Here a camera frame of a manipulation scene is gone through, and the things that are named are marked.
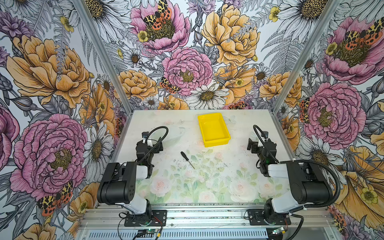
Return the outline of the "black screwdriver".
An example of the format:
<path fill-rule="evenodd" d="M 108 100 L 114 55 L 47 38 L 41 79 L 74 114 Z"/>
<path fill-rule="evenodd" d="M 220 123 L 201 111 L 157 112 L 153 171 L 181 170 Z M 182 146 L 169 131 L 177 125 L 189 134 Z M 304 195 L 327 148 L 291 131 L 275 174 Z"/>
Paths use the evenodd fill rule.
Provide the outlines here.
<path fill-rule="evenodd" d="M 193 164 L 190 162 L 189 158 L 184 152 L 181 152 L 182 157 L 189 163 L 189 165 L 195 170 L 196 168 L 193 166 Z"/>

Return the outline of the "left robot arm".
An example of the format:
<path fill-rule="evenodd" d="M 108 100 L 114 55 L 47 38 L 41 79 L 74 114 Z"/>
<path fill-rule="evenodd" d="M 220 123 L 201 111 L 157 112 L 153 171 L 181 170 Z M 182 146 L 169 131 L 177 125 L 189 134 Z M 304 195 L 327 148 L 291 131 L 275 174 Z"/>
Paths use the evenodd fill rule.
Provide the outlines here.
<path fill-rule="evenodd" d="M 154 154 L 163 151 L 162 138 L 154 140 L 149 132 L 137 142 L 133 162 L 109 163 L 97 191 L 99 203 L 120 206 L 126 211 L 126 227 L 149 226 L 155 219 L 150 201 L 136 193 L 137 180 L 147 180 L 153 174 Z"/>

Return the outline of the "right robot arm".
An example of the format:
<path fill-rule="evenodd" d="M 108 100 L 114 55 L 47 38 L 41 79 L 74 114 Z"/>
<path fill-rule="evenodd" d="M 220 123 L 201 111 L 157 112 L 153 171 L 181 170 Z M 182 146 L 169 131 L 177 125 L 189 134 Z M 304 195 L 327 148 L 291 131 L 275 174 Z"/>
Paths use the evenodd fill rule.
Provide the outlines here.
<path fill-rule="evenodd" d="M 266 178 L 285 179 L 289 191 L 266 201 L 261 216 L 267 225 L 284 223 L 295 212 L 306 208 L 324 208 L 335 202 L 341 192 L 341 183 L 336 182 L 332 190 L 323 171 L 332 173 L 325 164 L 311 160 L 281 162 L 277 159 L 277 144 L 268 133 L 253 126 L 257 140 L 249 139 L 247 149 L 257 154 L 257 169 Z"/>

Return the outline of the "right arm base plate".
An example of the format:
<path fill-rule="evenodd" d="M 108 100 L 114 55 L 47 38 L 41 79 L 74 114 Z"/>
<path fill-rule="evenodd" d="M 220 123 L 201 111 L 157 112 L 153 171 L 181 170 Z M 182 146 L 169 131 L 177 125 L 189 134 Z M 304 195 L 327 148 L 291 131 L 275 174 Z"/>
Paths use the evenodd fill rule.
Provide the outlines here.
<path fill-rule="evenodd" d="M 288 214 L 265 213 L 262 209 L 248 209 L 246 219 L 251 226 L 289 226 L 291 220 Z"/>

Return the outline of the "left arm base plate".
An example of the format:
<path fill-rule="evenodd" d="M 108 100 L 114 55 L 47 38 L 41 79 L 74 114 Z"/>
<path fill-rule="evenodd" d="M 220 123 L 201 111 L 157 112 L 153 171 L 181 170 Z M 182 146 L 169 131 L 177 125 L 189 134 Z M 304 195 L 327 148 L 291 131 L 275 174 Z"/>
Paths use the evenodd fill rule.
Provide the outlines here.
<path fill-rule="evenodd" d="M 128 214 L 125 217 L 125 227 L 165 227 L 168 211 L 152 210 L 141 215 Z"/>

